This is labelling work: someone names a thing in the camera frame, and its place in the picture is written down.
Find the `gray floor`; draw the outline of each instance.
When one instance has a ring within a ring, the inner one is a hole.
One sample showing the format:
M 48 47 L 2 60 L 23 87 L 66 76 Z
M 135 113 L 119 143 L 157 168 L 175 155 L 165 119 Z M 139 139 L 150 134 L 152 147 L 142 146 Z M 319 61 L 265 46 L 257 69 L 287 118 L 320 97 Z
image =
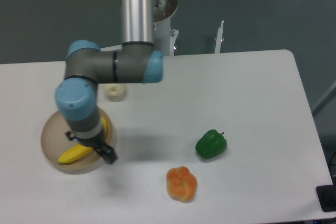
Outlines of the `gray floor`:
M 179 0 L 172 26 L 180 30 L 179 54 L 213 52 L 222 19 L 222 52 L 292 51 L 312 106 L 336 80 L 335 15 L 336 0 Z M 78 39 L 117 45 L 120 29 L 119 0 L 0 0 L 0 63 L 63 60 Z M 315 122 L 329 158 L 336 99 Z

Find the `beige plate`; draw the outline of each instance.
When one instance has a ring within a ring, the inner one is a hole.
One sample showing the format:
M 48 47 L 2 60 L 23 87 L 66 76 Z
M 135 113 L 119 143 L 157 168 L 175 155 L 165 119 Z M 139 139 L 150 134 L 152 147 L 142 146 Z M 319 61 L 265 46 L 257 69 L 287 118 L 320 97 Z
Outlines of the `beige plate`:
M 108 130 L 105 135 L 105 141 L 109 145 L 112 142 L 113 129 L 109 116 L 99 108 L 99 113 L 106 119 Z M 59 112 L 55 112 L 45 124 L 41 135 L 41 146 L 47 159 L 60 171 L 68 174 L 83 174 L 97 169 L 104 164 L 104 160 L 92 151 L 88 155 L 69 164 L 59 164 L 58 158 L 66 150 L 78 144 L 76 140 L 69 141 L 65 133 L 70 128 Z

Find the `green bell pepper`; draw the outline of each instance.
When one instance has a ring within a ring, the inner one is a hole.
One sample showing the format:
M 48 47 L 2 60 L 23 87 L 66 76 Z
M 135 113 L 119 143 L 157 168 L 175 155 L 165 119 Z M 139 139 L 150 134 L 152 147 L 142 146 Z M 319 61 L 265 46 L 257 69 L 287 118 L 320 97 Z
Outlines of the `green bell pepper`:
M 216 130 L 209 130 L 197 142 L 196 151 L 204 159 L 215 157 L 225 151 L 227 142 L 223 137 L 223 133 L 218 133 Z

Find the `banana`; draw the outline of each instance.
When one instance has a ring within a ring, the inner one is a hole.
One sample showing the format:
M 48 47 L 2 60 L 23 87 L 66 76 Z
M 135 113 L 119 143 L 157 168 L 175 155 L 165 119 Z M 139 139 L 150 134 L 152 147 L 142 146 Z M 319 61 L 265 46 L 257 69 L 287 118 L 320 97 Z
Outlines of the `banana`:
M 105 133 L 107 132 L 107 122 L 104 117 L 101 117 L 101 122 L 104 127 Z M 80 159 L 81 157 L 84 157 L 85 155 L 92 152 L 93 148 L 86 147 L 81 144 L 77 144 L 74 147 L 70 148 L 69 150 L 65 151 L 59 158 L 58 162 L 60 164 L 68 164 L 73 161 L 76 161 Z

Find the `table surface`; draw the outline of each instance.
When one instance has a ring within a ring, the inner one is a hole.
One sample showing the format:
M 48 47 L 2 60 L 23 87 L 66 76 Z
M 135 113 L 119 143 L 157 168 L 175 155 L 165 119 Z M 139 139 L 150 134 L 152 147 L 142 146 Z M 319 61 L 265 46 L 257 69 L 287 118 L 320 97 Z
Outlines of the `table surface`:
M 335 217 L 315 187 L 331 184 L 291 52 L 165 57 L 164 80 L 128 84 L 98 105 L 112 119 L 119 160 L 83 175 L 56 170 L 40 134 L 56 111 L 64 62 L 0 65 L 1 223 L 270 223 Z M 228 149 L 205 162 L 209 129 Z M 188 204 L 166 192 L 166 172 L 198 179 Z

